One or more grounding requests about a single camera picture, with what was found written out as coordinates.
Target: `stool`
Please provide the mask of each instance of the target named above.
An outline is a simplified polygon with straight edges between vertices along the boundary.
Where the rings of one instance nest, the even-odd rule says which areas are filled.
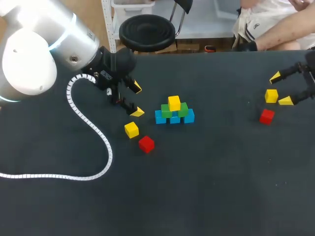
[[[121,42],[129,49],[151,53],[163,50],[175,42],[180,34],[184,18],[189,14],[193,0],[174,0],[170,20],[157,15],[138,15],[124,21],[119,29]],[[177,33],[172,24],[177,5],[184,11]]]

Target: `red cube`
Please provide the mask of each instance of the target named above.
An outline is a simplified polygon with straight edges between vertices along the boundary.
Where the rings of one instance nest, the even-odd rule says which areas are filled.
[[[139,147],[147,154],[154,149],[154,141],[146,136],[139,141]]]
[[[265,109],[265,110],[262,112],[262,115],[261,115],[259,121],[260,121],[260,123],[270,125],[271,122],[272,122],[272,119],[273,119],[274,115],[275,115],[275,112],[269,111],[269,110]]]

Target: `cable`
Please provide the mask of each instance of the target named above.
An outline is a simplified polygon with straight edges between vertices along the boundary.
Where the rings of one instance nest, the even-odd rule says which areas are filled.
[[[63,178],[63,179],[68,179],[68,180],[76,180],[76,181],[89,181],[89,180],[93,180],[93,179],[97,179],[99,177],[101,177],[102,175],[104,175],[108,169],[110,168],[111,164],[112,164],[112,160],[113,160],[113,152],[112,152],[112,148],[107,140],[107,138],[105,137],[105,135],[92,123],[90,122],[89,119],[87,119],[80,111],[79,109],[75,106],[75,104],[73,103],[72,100],[72,96],[71,96],[71,91],[72,91],[72,86],[73,84],[80,80],[80,79],[88,79],[90,82],[92,83],[96,83],[95,78],[91,75],[87,75],[87,74],[82,74],[82,75],[77,75],[75,77],[73,77],[70,82],[68,83],[68,87],[67,87],[67,99],[69,102],[70,107],[74,110],[74,112],[86,123],[88,124],[100,137],[101,139],[104,141],[107,150],[108,150],[108,162],[105,166],[105,168],[98,174],[94,175],[94,176],[89,176],[89,177],[76,177],[76,176],[66,176],[66,175],[57,175],[57,174],[23,174],[23,175],[7,175],[4,173],[0,173],[0,177],[2,178]]]

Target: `white shorts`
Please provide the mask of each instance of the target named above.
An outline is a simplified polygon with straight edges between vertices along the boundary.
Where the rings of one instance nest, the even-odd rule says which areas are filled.
[[[262,12],[254,14],[250,9],[242,9],[242,13],[234,26],[233,32],[236,37],[240,35],[248,42],[254,41],[278,24],[279,21],[291,14],[293,13],[277,13],[276,15],[271,15],[268,12]],[[315,33],[300,38],[297,41],[302,50],[315,47]]]

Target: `blue cube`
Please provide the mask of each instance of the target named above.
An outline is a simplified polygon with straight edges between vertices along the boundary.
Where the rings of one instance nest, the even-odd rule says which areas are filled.
[[[157,124],[166,124],[166,118],[162,118],[162,111],[156,111],[156,123]]]
[[[179,124],[181,119],[178,117],[178,112],[172,112],[172,118],[170,118],[171,124]]]
[[[188,116],[184,117],[184,123],[189,124],[189,123],[194,123],[195,122],[195,114],[193,113],[192,109],[188,110]]]

